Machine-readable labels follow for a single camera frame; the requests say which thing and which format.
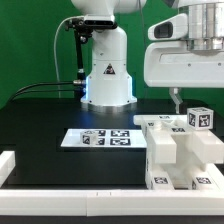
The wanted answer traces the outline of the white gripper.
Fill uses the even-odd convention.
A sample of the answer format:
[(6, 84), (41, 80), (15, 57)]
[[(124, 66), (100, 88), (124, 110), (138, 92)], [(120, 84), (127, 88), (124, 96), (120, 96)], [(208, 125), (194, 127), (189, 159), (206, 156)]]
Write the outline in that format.
[(179, 114), (180, 88), (224, 87), (224, 50), (189, 51), (184, 41), (152, 43), (145, 52), (144, 81), (149, 87), (170, 88)]

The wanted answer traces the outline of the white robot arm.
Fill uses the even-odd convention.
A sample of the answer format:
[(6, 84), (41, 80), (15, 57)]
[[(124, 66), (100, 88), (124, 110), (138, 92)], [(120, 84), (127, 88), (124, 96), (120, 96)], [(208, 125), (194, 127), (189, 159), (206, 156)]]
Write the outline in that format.
[[(82, 12), (71, 19), (77, 42), (93, 39), (92, 71), (83, 105), (120, 110), (136, 102), (126, 70), (127, 36), (115, 22), (147, 0), (71, 0)], [(179, 105), (181, 88), (224, 87), (224, 0), (162, 0), (178, 14), (148, 29), (152, 43), (144, 57), (144, 81), (167, 87)]]

